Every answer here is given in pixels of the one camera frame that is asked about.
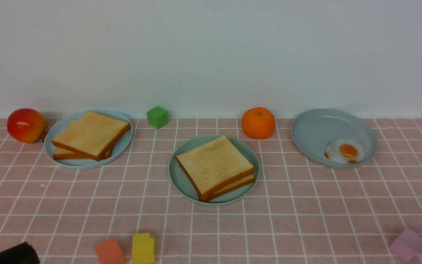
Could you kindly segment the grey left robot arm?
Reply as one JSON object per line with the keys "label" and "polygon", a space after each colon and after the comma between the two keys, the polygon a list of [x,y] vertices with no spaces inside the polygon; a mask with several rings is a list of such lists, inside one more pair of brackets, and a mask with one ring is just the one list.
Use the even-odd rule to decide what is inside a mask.
{"label": "grey left robot arm", "polygon": [[35,249],[23,242],[0,252],[0,264],[40,264]]}

